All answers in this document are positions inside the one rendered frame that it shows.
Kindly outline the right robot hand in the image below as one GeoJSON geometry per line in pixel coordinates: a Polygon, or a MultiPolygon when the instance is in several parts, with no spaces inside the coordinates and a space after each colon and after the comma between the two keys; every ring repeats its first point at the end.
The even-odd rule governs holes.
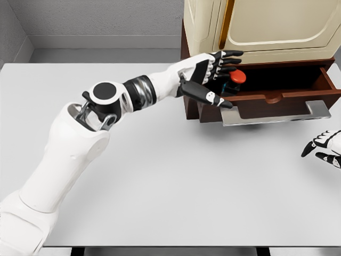
{"type": "Polygon", "coordinates": [[[301,157],[305,157],[316,147],[330,149],[335,155],[317,152],[315,156],[334,167],[341,169],[341,130],[327,130],[312,139],[303,149],[301,157]]]}

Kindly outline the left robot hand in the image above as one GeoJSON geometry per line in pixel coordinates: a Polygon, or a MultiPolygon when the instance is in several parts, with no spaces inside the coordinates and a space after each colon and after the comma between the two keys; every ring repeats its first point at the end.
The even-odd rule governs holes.
{"type": "Polygon", "coordinates": [[[199,60],[194,62],[193,71],[180,72],[180,85],[176,91],[176,97],[188,96],[207,105],[231,109],[233,104],[230,101],[221,98],[205,85],[229,81],[230,73],[237,69],[235,65],[241,63],[239,57],[242,55],[243,51],[238,50],[223,50],[198,55],[199,60]]]}

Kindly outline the red button switch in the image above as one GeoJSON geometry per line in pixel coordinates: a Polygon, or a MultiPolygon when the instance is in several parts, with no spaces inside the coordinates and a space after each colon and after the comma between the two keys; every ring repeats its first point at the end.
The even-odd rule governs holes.
{"type": "Polygon", "coordinates": [[[222,85],[221,97],[235,96],[240,91],[240,85],[246,81],[246,75],[241,70],[229,72],[230,79],[222,85]]]}

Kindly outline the brown wooden drawer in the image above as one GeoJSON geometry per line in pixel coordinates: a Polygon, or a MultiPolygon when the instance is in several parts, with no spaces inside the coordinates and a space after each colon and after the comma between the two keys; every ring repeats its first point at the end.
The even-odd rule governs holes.
{"type": "Polygon", "coordinates": [[[322,100],[331,108],[341,97],[326,70],[318,66],[243,69],[246,81],[227,97],[241,118],[308,114],[307,101],[322,100]]]}

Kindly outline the cream and brown cabinet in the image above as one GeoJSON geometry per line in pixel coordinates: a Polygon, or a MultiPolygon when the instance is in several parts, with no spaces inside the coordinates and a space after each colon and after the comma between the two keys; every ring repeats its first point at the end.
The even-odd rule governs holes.
{"type": "MultiPolygon", "coordinates": [[[[184,0],[181,57],[219,50],[243,51],[237,69],[323,67],[341,46],[341,0],[184,0]]],[[[210,89],[221,96],[224,82],[210,89]]],[[[330,117],[324,101],[308,114],[243,119],[238,107],[220,109],[184,98],[187,119],[241,125],[330,117]]]]}

